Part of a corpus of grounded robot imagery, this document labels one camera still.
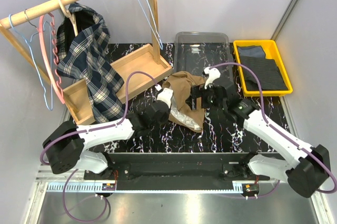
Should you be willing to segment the tan brown garment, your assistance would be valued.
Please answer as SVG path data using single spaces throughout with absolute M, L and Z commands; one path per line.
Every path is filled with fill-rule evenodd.
M 185 71 L 173 73 L 168 77 L 163 83 L 163 87 L 173 91 L 169 121 L 196 133 L 203 131 L 205 109 L 201 107 L 201 98 L 196 100 L 195 110 L 192 110 L 186 101 L 190 97 L 191 88 L 204 83 L 205 80 L 202 76 L 195 76 Z

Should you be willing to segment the navy plaid skirt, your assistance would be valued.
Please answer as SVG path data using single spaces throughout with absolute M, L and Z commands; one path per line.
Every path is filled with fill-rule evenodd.
M 74 34 L 70 19 L 64 18 L 57 30 L 57 73 L 85 80 L 96 122 L 122 118 L 125 105 L 116 94 L 124 80 L 106 58 L 110 40 L 106 22 L 101 14 L 79 3 L 72 3 L 68 10 L 75 15 L 78 34 Z

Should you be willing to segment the light wooden hanger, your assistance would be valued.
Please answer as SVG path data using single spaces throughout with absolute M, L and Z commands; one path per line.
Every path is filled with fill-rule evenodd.
M 73 13 L 71 13 L 68 9 L 65 8 L 64 4 L 62 3 L 62 0 L 57 0 L 59 7 L 61 9 L 61 11 L 63 12 L 64 16 L 67 17 L 72 26 L 73 26 L 73 30 L 74 30 L 74 35 L 77 36 L 78 35 L 78 30 L 77 30 L 77 24 L 76 24 L 76 17 Z

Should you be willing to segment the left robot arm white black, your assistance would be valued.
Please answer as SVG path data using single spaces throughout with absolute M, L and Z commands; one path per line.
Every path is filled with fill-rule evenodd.
M 154 124 L 168 121 L 171 103 L 155 101 L 142 112 L 131 113 L 124 120 L 96 125 L 75 125 L 63 122 L 43 142 L 41 162 L 58 175 L 73 168 L 89 170 L 101 179 L 110 179 L 114 167 L 102 153 L 90 148 L 110 141 L 128 140 L 147 135 Z

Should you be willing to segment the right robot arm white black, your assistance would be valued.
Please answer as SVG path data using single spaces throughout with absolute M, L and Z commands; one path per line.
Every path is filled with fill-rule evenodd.
M 267 117 L 253 101 L 240 98 L 232 84 L 226 87 L 192 86 L 186 102 L 196 109 L 198 101 L 202 108 L 221 110 L 228 120 L 258 136 L 282 156 L 282 159 L 275 159 L 248 154 L 239 166 L 243 179 L 251 180 L 256 175 L 275 178 L 287 182 L 300 196 L 310 198 L 333 176 L 329 151 L 324 146 L 313 147 L 289 133 Z

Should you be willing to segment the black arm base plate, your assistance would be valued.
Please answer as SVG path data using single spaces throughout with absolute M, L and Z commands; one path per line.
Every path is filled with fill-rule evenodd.
M 85 180 L 117 179 L 117 191 L 135 193 L 238 193 L 234 182 L 268 180 L 254 175 L 245 165 L 247 153 L 200 154 L 126 154 L 107 155 L 108 170 L 95 174 L 88 171 Z

